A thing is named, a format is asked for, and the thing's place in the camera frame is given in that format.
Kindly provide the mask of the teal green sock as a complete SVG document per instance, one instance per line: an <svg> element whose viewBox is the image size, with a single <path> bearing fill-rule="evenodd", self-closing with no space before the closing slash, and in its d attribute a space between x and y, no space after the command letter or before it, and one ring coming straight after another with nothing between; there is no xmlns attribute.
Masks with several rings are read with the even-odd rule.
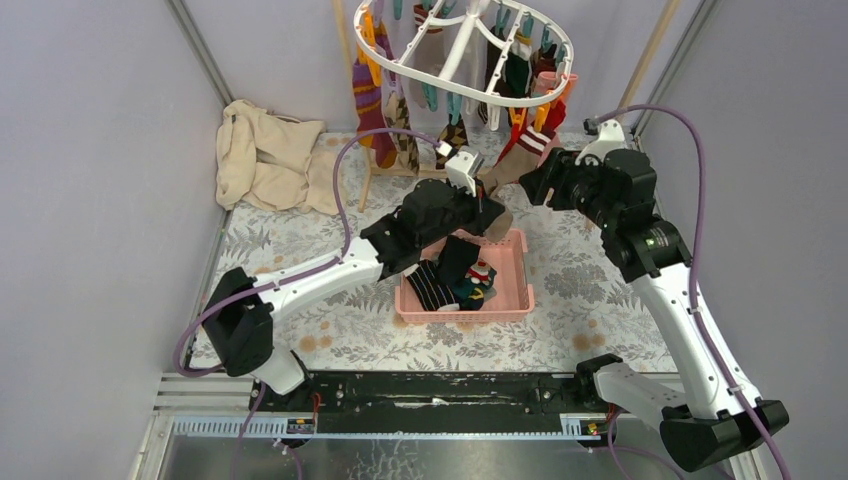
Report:
<svg viewBox="0 0 848 480"><path fill-rule="evenodd" d="M461 300L471 285L484 285L489 290L493 287L497 270L484 260L473 263L464 276L453 287L453 293Z"/></svg>

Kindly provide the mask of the navy santa sock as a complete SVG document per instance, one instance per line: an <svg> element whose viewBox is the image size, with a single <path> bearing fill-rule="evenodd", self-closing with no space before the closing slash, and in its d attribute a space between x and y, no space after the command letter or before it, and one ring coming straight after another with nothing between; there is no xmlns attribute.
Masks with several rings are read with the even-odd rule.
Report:
<svg viewBox="0 0 848 480"><path fill-rule="evenodd" d="M471 285L459 302L460 309L463 311L478 311L483 307L488 296L489 289L484 285Z"/></svg>

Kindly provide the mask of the black pinstriped sock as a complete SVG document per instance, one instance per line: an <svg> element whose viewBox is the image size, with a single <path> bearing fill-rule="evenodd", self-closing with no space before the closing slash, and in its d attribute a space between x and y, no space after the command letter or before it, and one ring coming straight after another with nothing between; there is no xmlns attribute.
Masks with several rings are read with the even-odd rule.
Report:
<svg viewBox="0 0 848 480"><path fill-rule="evenodd" d="M427 312L457 311L459 298L437 275L437 264L422 260L404 275L422 309Z"/></svg>

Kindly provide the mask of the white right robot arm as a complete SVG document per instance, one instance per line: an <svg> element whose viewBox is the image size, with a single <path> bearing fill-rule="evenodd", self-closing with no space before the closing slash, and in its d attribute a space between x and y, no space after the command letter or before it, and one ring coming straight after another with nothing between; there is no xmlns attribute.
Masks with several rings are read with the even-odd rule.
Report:
<svg viewBox="0 0 848 480"><path fill-rule="evenodd" d="M575 402L633 414L657 430L679 468L695 472L758 447L789 415L762 397L729 352L691 277L692 255L655 212L656 181L636 150L597 157L556 148L520 185L532 204L574 210L598 226L607 258L650 312L680 377L674 390L605 354L578 364Z"/></svg>

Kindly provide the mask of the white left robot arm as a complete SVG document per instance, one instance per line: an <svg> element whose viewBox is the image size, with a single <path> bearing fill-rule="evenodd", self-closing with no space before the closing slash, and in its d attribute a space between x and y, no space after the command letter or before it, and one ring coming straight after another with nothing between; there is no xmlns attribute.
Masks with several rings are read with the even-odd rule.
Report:
<svg viewBox="0 0 848 480"><path fill-rule="evenodd" d="M288 411L309 401L304 367L274 344L276 321L339 292L374 284L416 263L422 251L463 230L481 236L505 212L499 201L445 181L416 184L391 213L353 236L337 252L277 272L224 273L203 311L202 327L230 377L250 376Z"/></svg>

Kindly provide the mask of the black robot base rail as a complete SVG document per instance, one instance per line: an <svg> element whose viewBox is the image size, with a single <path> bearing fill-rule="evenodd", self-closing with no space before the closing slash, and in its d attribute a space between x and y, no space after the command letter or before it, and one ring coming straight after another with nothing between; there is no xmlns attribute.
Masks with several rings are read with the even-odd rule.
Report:
<svg viewBox="0 0 848 480"><path fill-rule="evenodd" d="M598 445L608 407L571 374L316 370L287 394L254 388L250 404L286 419L286 437L506 438Z"/></svg>

